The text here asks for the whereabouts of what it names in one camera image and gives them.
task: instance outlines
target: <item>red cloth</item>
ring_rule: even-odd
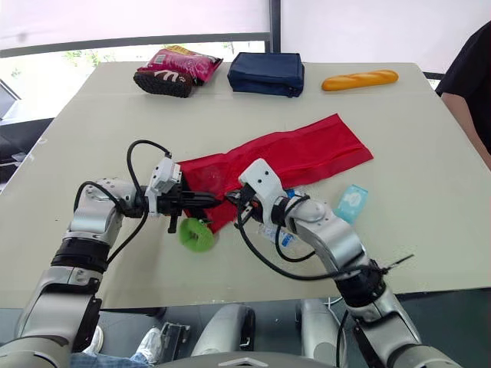
[[[255,159],[262,157],[279,176],[284,188],[326,179],[369,159],[370,151],[335,114],[297,130],[261,136],[234,148],[180,163],[191,190],[211,192],[218,199],[239,189],[239,176]],[[213,232],[232,221],[236,207],[228,201],[205,209]]]

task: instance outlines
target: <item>light blue box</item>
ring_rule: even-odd
[[[334,210],[337,217],[342,218],[349,224],[360,215],[367,201],[368,191],[356,185],[349,186],[343,193],[338,207]]]

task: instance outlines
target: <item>navy blue bag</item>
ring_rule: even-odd
[[[227,77],[235,92],[298,97],[304,89],[300,54],[241,52],[230,65]]]

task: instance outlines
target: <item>green roll of tape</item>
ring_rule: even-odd
[[[179,239],[191,251],[208,251],[215,241],[212,231],[197,218],[186,218],[179,227]]]

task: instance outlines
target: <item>white sneaker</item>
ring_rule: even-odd
[[[152,327],[137,349],[137,353],[143,354],[149,364],[155,364],[162,354],[162,331]]]
[[[104,343],[104,334],[102,332],[102,328],[97,325],[95,327],[94,335],[92,336],[91,345],[89,345],[84,353],[89,355],[94,355],[95,353],[99,353],[102,349],[102,344]]]

